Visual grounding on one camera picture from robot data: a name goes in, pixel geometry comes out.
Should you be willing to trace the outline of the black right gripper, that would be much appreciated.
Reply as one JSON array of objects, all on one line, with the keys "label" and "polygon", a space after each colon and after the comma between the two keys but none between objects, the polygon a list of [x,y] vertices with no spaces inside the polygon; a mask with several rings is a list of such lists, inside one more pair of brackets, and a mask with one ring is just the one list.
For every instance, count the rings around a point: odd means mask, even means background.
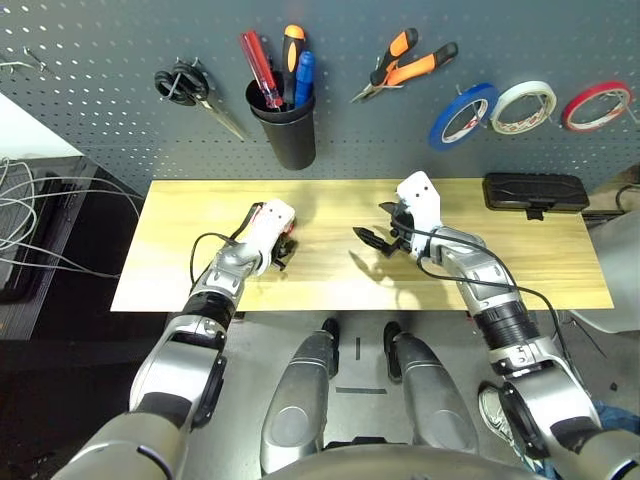
[{"label": "black right gripper", "polygon": [[[426,237],[415,233],[419,229],[414,217],[396,202],[382,202],[379,207],[391,217],[391,233],[400,240],[400,248],[410,256],[420,256],[424,251]],[[391,257],[398,250],[398,242],[388,243],[373,231],[364,227],[353,227],[356,236],[367,246],[377,250],[385,257]]]}]

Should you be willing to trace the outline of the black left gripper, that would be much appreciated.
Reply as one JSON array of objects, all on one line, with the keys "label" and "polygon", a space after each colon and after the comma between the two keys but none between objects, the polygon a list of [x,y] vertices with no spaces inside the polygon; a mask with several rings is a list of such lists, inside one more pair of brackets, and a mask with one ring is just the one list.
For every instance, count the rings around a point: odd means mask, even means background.
[{"label": "black left gripper", "polygon": [[295,253],[298,242],[288,234],[281,234],[271,250],[271,264],[279,271],[287,267],[288,259]]}]

